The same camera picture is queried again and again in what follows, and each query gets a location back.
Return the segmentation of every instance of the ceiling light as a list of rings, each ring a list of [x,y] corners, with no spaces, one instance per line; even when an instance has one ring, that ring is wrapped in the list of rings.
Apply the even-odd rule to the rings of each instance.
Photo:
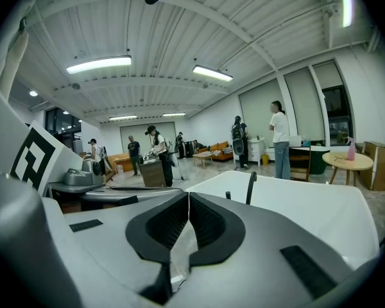
[[[110,118],[110,121],[114,121],[114,120],[127,120],[127,119],[136,119],[137,116],[136,115],[130,115],[130,116],[115,116],[115,117],[111,117]]]
[[[70,66],[66,69],[69,74],[76,74],[91,69],[100,69],[102,67],[131,65],[131,56],[111,57],[82,64]]]
[[[213,69],[209,69],[208,67],[203,67],[203,66],[195,65],[194,69],[192,71],[194,73],[197,73],[197,74],[211,76],[212,78],[216,78],[216,79],[227,81],[227,82],[232,80],[232,76],[231,75],[228,75],[228,74],[225,74],[225,73],[222,73],[222,72],[219,72],[219,71],[215,71]]]
[[[168,114],[163,114],[162,116],[184,116],[185,113],[168,113]]]
[[[352,22],[352,0],[342,0],[343,6],[343,27],[351,25]]]

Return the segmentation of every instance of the cardboard box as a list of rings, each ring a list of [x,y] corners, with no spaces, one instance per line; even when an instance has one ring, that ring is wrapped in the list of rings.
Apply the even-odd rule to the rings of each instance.
[[[362,154],[373,160],[373,169],[361,171],[365,186],[374,191],[385,191],[385,144],[365,142]]]

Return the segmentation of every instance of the table leg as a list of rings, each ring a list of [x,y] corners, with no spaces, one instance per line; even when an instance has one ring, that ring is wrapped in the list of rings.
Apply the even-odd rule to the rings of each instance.
[[[349,174],[350,174],[350,171],[347,170],[346,171],[346,184],[347,184],[347,186],[349,185]]]
[[[338,168],[337,167],[335,167],[334,168],[334,173],[332,174],[332,178],[331,178],[331,180],[330,180],[330,184],[332,184],[333,182],[334,182],[334,179],[335,179],[335,175],[336,175],[336,171],[338,171]]]

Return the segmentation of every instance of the chair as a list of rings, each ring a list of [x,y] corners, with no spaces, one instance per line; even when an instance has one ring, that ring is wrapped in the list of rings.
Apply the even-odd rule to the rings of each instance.
[[[292,150],[290,148],[289,149],[289,167],[291,172],[290,174],[291,179],[308,182],[309,170],[311,168],[311,146],[309,146],[308,151]]]

